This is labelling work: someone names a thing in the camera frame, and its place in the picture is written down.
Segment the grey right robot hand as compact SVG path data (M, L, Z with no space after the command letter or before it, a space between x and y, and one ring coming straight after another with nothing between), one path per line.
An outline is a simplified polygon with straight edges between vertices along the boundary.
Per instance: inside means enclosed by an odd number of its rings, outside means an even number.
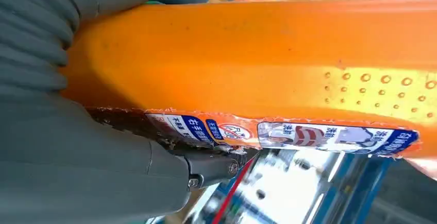
M1 223L133 223L177 212L247 158L172 154L63 98L80 22L149 0L1 0ZM151 0L196 4L207 0Z

